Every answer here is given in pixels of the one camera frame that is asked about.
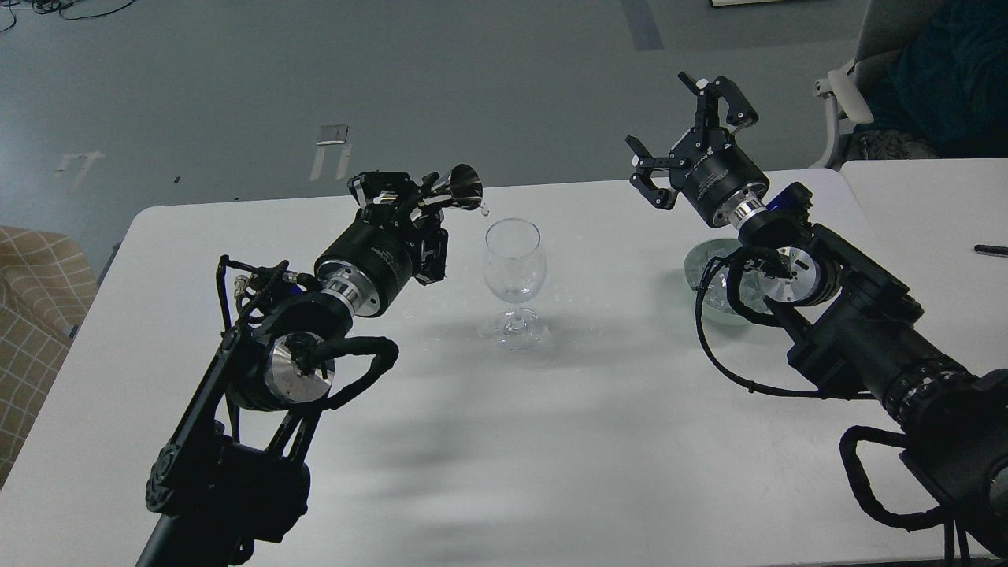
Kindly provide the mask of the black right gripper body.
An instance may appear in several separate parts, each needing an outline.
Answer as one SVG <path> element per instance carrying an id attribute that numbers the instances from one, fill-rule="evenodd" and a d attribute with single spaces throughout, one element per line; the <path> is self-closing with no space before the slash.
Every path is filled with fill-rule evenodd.
<path id="1" fill-rule="evenodd" d="M 687 130 L 669 157 L 673 189 L 687 198 L 708 226 L 730 224 L 738 229 L 765 209 L 762 198 L 769 180 L 738 147 L 733 132 Z"/>

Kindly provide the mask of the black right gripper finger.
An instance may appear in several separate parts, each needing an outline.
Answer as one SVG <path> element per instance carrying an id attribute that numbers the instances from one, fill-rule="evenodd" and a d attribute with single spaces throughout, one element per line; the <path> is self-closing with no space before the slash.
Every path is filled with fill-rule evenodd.
<path id="1" fill-rule="evenodd" d="M 685 171 L 685 159 L 677 157 L 653 157 L 636 136 L 627 135 L 625 142 L 634 155 L 634 172 L 630 184 L 656 209 L 672 209 L 683 186 L 683 176 L 675 171 Z M 656 172 L 669 173 L 669 189 L 656 186 L 653 176 Z"/>
<path id="2" fill-rule="evenodd" d="M 737 132 L 759 122 L 756 109 L 727 76 L 706 80 L 678 72 L 677 79 L 696 97 L 694 126 L 683 136 L 692 150 L 719 150 L 733 144 Z"/>

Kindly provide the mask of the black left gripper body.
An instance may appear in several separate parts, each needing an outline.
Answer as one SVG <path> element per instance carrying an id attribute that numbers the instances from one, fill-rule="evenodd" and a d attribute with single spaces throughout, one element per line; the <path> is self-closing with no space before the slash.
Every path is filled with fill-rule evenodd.
<path id="1" fill-rule="evenodd" d="M 413 222 L 355 224 L 325 249 L 314 262 L 323 291 L 348 302 L 353 315 L 377 318 L 413 277 Z"/>

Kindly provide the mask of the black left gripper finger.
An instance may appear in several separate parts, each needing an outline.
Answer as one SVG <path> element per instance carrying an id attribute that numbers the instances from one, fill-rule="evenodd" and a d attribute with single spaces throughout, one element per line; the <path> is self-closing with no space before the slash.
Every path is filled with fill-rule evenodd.
<path id="1" fill-rule="evenodd" d="M 348 180 L 348 191 L 358 204 L 355 224 L 391 225 L 424 222 L 419 201 L 426 186 L 414 182 L 406 172 L 361 172 Z"/>
<path id="2" fill-rule="evenodd" d="M 425 193 L 422 189 L 409 191 L 409 219 L 417 230 L 413 277 L 421 286 L 436 284 L 446 277 L 449 233 L 442 227 L 442 209 L 450 201 L 451 196 L 446 191 L 440 194 Z"/>

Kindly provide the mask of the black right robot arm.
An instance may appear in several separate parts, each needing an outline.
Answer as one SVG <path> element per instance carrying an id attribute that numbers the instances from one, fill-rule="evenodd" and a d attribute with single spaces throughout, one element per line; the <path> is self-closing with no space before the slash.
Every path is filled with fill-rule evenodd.
<path id="1" fill-rule="evenodd" d="M 696 100 L 691 128 L 666 157 L 628 136 L 630 183 L 658 209 L 684 196 L 709 227 L 726 225 L 740 246 L 713 256 L 695 288 L 695 319 L 718 273 L 726 299 L 750 323 L 781 328 L 787 363 L 813 385 L 784 390 L 715 366 L 749 392 L 784 398 L 875 399 L 898 424 L 889 432 L 853 426 L 839 452 L 854 499 L 871 519 L 908 532 L 942 525 L 947 565 L 971 563 L 968 538 L 1001 560 L 1007 553 L 1006 370 L 976 376 L 915 330 L 923 309 L 910 289 L 822 224 L 811 191 L 788 184 L 770 203 L 769 180 L 738 147 L 735 133 L 758 113 L 727 76 L 678 79 Z M 936 500 L 930 511 L 893 513 L 872 492 L 860 443 L 900 449 L 900 459 Z"/>

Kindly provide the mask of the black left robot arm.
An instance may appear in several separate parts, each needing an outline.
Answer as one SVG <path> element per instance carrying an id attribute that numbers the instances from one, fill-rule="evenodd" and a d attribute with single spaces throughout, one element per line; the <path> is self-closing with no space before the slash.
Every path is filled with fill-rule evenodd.
<path id="1" fill-rule="evenodd" d="M 138 565 L 238 566 L 256 543 L 282 542 L 307 512 L 321 416 L 399 355 L 389 338 L 350 336 L 354 320 L 381 316 L 408 280 L 443 280 L 443 212 L 479 209 L 484 192 L 465 164 L 421 182 L 361 172 L 348 191 L 355 219 L 312 272 L 217 262 L 222 340 L 151 467 L 146 506 L 159 519 Z"/>

